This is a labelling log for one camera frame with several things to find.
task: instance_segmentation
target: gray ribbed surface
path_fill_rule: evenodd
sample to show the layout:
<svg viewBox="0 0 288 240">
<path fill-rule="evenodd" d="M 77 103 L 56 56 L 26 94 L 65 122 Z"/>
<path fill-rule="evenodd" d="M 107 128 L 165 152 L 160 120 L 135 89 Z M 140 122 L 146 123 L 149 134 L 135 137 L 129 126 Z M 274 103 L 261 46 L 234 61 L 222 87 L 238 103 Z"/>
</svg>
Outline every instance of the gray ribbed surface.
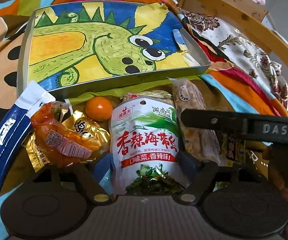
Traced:
<svg viewBox="0 0 288 240">
<path fill-rule="evenodd" d="M 120 196 L 109 206 L 96 207 L 76 231 L 57 240 L 233 240 L 207 224 L 198 210 L 172 197 Z M 265 240 L 282 240 L 272 236 Z M 10 237 L 8 240 L 20 240 Z"/>
</svg>

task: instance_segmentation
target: painting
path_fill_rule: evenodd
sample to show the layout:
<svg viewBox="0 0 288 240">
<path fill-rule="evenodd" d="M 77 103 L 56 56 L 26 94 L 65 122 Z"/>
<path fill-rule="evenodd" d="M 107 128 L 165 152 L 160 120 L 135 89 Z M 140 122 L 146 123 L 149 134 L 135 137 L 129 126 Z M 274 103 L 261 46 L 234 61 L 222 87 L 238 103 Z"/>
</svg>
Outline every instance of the painting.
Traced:
<svg viewBox="0 0 288 240">
<path fill-rule="evenodd" d="M 187 67 L 159 3 L 75 2 L 35 11 L 28 80 L 52 90 L 76 83 Z"/>
</svg>

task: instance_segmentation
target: qr code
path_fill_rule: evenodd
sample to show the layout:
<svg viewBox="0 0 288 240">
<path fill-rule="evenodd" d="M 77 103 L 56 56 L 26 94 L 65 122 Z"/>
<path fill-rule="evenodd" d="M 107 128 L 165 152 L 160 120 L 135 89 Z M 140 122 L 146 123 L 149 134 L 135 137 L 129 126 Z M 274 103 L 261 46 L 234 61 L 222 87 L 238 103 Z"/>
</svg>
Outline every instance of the qr code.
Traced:
<svg viewBox="0 0 288 240">
<path fill-rule="evenodd" d="M 50 147 L 57 147 L 63 139 L 63 135 L 51 130 L 49 135 L 45 139 L 45 143 Z"/>
</svg>

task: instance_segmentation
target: red banner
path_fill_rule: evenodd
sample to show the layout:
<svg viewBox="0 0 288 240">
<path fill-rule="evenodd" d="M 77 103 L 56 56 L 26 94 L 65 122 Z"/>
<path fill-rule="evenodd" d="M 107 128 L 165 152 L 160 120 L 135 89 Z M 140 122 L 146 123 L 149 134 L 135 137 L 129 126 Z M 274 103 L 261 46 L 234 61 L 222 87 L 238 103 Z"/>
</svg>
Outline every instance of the red banner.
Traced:
<svg viewBox="0 0 288 240">
<path fill-rule="evenodd" d="M 121 161 L 121 165 L 122 168 L 125 168 L 127 166 L 146 161 L 176 162 L 176 159 L 170 153 L 142 153 Z"/>
</svg>

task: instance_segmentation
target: black pupil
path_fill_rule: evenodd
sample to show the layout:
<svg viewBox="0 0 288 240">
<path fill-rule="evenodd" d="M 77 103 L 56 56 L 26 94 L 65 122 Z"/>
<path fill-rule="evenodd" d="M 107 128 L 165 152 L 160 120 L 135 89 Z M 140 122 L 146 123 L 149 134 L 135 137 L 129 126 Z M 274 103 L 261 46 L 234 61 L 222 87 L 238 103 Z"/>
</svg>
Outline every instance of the black pupil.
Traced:
<svg viewBox="0 0 288 240">
<path fill-rule="evenodd" d="M 147 41 L 139 38 L 135 39 L 135 44 L 143 48 L 147 48 L 149 46 L 149 43 Z"/>
<path fill-rule="evenodd" d="M 139 72 L 140 72 L 140 70 L 139 70 L 137 67 L 133 66 L 133 65 L 127 66 L 127 67 L 125 68 L 125 71 L 126 71 L 127 73 L 129 73 L 129 74 L 139 73 Z"/>
<path fill-rule="evenodd" d="M 125 65 L 130 65 L 133 63 L 133 60 L 129 57 L 124 57 L 122 58 L 122 62 L 125 64 Z"/>
<path fill-rule="evenodd" d="M 154 48 L 147 48 L 146 52 L 150 54 L 152 57 L 160 57 L 162 55 L 162 52 L 159 49 Z"/>
</svg>

